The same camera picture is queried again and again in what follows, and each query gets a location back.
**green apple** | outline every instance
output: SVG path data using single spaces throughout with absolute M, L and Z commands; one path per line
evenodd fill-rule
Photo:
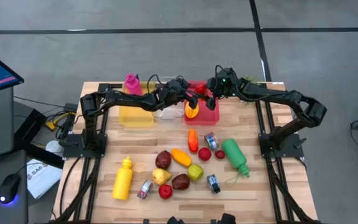
M 191 180 L 199 180 L 203 176 L 204 170 L 199 165 L 192 164 L 189 166 L 187 173 Z

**yellow container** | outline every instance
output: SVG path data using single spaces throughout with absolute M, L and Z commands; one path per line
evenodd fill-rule
M 147 93 L 147 82 L 140 82 L 140 86 L 142 87 L 143 94 Z M 154 88 L 154 82 L 150 82 L 149 90 L 153 91 Z M 122 84 L 122 91 L 128 93 L 124 84 Z M 119 122 L 125 127 L 147 127 L 154 124 L 154 117 L 151 112 L 145 111 L 142 108 L 120 106 Z
M 112 197 L 120 200 L 127 200 L 129 190 L 131 189 L 131 180 L 133 171 L 131 170 L 132 161 L 127 156 L 122 161 L 122 167 L 118 169 L 114 188 L 112 189 Z

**grey floor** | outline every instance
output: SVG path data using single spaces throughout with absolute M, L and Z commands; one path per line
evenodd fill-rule
M 256 2 L 263 28 L 358 27 L 358 1 Z M 253 25 L 248 0 L 0 0 L 0 30 Z M 308 139 L 304 151 L 319 219 L 358 223 L 358 147 L 349 135 L 349 123 L 358 119 L 358 32 L 263 38 L 272 80 L 328 108 L 320 127 L 300 132 Z M 143 79 L 153 73 L 201 79 L 221 64 L 264 80 L 252 32 L 0 35 L 0 59 L 25 79 L 15 95 L 56 104 L 77 103 L 84 81 L 122 80 L 129 72 Z M 32 203 L 29 223 L 50 218 L 55 195 L 56 187 Z

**green bottle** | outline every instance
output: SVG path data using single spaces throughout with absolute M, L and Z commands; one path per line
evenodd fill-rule
M 229 158 L 233 167 L 238 168 L 242 175 L 249 177 L 249 169 L 246 166 L 247 159 L 241 152 L 234 139 L 228 139 L 224 141 L 222 147 L 224 153 L 226 153 L 226 156 Z

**tin can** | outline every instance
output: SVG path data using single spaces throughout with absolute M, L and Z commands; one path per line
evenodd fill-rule
M 152 187 L 153 182 L 151 182 L 150 180 L 146 180 L 140 188 L 139 193 L 137 193 L 137 196 L 144 200 L 149 194 Z
M 221 188 L 219 186 L 219 182 L 215 176 L 215 174 L 209 175 L 206 177 L 206 180 L 209 185 L 209 189 L 211 189 L 212 193 L 217 194 L 221 191 Z
M 210 150 L 215 151 L 219 147 L 218 139 L 213 132 L 204 135 L 206 145 Z

